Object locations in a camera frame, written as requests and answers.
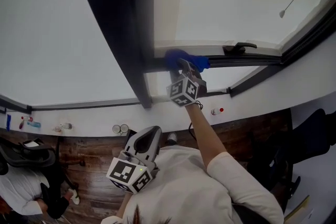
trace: dark hair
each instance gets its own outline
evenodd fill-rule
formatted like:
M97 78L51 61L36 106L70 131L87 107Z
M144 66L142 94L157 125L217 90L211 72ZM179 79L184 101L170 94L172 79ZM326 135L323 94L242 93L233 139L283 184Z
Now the dark hair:
M170 218L167 219L166 221L159 221L158 224L168 224L170 222ZM140 210L139 210L139 206L137 205L135 211L134 211L134 215L133 215L133 220L129 221L127 220L128 224L143 224L141 221L141 216L140 216Z

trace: white shirt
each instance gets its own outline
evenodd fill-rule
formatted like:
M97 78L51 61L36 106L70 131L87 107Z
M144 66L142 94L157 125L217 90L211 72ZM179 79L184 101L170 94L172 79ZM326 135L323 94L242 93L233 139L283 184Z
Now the white shirt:
M160 171L128 202L123 219L106 218L101 224L127 223L136 205L143 223L157 224L171 218L175 223L241 224L232 201L241 204L271 224L283 224L283 213L275 197L227 152L208 165L199 150L169 146L155 160Z
M41 197L41 183L49 187L41 172L8 165L8 173L0 175L0 196L20 215L42 214L40 206L34 201Z

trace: person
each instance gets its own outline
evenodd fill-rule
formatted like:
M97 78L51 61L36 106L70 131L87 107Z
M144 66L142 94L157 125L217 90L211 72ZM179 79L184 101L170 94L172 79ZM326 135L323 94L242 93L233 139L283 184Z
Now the person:
M264 222L251 223L283 224L275 197L227 153L198 105L186 110L199 150L176 145L171 134L155 159L156 178L138 194L127 193L117 214L101 224L241 224L252 215Z
M0 175L0 196L20 215L47 212L57 219L65 212L70 200L76 205L80 202L74 189L69 189L61 197L60 185L64 179L57 169L51 166L34 170L8 164L8 172Z

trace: office chair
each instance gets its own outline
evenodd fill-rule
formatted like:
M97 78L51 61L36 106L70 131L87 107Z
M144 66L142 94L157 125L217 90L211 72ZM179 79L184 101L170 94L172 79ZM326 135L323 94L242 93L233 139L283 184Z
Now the office chair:
M316 110L301 125L292 131L277 132L265 143L257 143L252 132L248 133L253 146L253 157L247 170L268 190L281 182L290 188L290 199L300 184L301 178L292 183L282 177L289 166L328 152L336 143L336 111L326 115L323 109Z
M46 167L54 167L55 171L61 171L65 182L72 189L78 189L77 183L72 183L58 167L68 168L68 165L79 164L85 166L84 161L71 163L59 162L59 144L60 137L57 140L56 151L49 145L43 144L40 139L36 139L35 146L29 146L31 141L14 144L0 137L0 176L8 172L8 164L12 167L28 167L43 170Z

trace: white shoe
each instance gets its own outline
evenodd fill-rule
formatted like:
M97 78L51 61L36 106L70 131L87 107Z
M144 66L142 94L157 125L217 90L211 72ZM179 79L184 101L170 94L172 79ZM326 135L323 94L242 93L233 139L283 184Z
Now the white shoe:
M170 133L168 135L168 138L167 138L167 141L169 141L169 140L175 141L177 143L177 135L176 135L176 133Z
M75 205L79 205L80 200L79 200L77 191L75 189L71 189L71 188L69 188L68 190L73 193L73 196L71 197L71 200L73 201L73 203Z

